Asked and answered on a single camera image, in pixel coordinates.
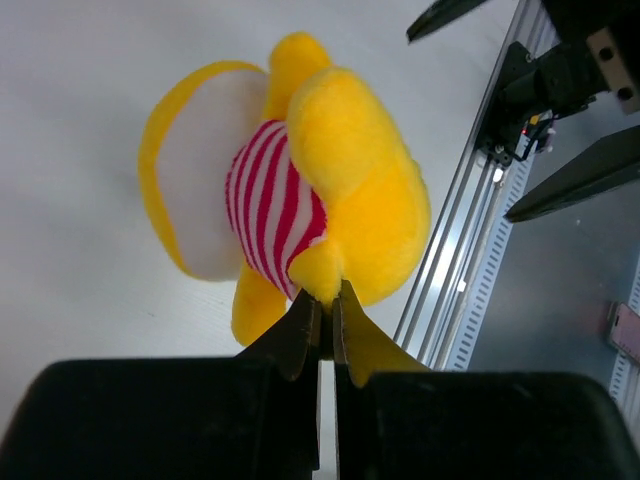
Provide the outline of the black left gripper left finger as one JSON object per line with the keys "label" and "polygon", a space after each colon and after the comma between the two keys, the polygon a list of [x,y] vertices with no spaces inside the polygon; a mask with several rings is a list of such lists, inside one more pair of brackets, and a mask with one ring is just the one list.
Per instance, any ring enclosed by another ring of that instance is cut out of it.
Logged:
{"label": "black left gripper left finger", "polygon": [[309,479],[321,308],[300,293],[233,357],[66,360],[29,385],[5,479]]}

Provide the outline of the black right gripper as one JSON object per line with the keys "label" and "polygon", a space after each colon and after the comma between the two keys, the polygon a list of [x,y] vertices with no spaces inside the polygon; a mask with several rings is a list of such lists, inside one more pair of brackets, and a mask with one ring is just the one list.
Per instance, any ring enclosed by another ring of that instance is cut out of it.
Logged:
{"label": "black right gripper", "polygon": [[[455,22],[486,0],[437,0],[408,27],[409,44]],[[568,116],[610,92],[626,114],[639,111],[639,3],[544,1],[559,43],[536,58],[550,109]],[[531,189],[505,214],[533,220],[639,180],[639,127],[607,135]]]}

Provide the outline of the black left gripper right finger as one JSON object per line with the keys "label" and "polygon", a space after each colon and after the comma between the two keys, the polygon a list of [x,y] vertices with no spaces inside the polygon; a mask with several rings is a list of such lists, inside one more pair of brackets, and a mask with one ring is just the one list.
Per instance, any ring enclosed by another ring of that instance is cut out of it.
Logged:
{"label": "black left gripper right finger", "polygon": [[635,479],[639,455],[594,380],[436,372],[344,283],[332,311],[341,479]]}

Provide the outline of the yellow plush red stripes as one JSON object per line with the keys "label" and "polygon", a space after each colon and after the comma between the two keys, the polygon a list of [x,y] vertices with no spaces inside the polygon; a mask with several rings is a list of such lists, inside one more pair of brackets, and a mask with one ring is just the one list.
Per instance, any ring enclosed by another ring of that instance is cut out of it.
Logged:
{"label": "yellow plush red stripes", "polygon": [[361,304],[404,285],[426,248],[428,190],[368,84],[306,32],[266,68],[223,60],[154,107],[138,150],[146,213],[169,258],[234,281],[231,330],[249,345],[300,292]]}

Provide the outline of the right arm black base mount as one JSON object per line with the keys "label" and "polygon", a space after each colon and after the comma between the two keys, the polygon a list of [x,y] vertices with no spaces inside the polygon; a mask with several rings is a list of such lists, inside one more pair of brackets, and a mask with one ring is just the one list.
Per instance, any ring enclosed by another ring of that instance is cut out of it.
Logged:
{"label": "right arm black base mount", "polygon": [[550,109],[539,60],[518,41],[506,48],[475,143],[489,161],[509,167],[524,160],[516,147],[525,124]]}

